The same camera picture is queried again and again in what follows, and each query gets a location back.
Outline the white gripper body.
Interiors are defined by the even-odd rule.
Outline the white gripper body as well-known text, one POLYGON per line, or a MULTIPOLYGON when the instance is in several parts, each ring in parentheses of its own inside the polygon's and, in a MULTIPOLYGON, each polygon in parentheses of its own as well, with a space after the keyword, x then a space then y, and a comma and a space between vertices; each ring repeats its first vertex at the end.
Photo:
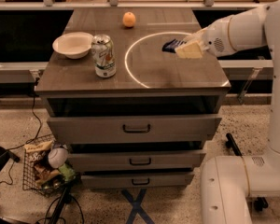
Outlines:
POLYGON ((230 38, 231 19, 232 16, 218 19, 207 26, 203 33, 203 42, 208 47, 208 51, 216 57, 235 53, 230 38))

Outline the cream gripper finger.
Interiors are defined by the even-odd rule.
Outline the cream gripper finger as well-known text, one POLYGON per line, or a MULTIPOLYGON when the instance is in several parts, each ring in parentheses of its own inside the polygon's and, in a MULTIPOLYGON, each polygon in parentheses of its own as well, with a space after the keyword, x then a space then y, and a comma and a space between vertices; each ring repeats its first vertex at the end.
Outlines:
POLYGON ((203 28, 195 33, 189 34, 185 37, 185 41, 187 43, 198 43, 198 44, 204 44, 204 34, 206 32, 206 28, 203 28))
POLYGON ((182 59, 201 59, 203 43, 197 40, 188 41, 175 48, 175 53, 182 59))

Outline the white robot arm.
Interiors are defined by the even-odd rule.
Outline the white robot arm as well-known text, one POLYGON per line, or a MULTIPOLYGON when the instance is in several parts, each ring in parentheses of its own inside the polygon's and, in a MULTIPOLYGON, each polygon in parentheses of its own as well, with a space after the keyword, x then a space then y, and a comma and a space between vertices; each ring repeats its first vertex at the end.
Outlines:
POLYGON ((280 0, 214 21, 175 48, 181 58, 217 57, 266 46, 273 65, 266 146, 258 155, 216 156, 200 174, 202 224, 252 224, 250 198, 280 196, 280 0))

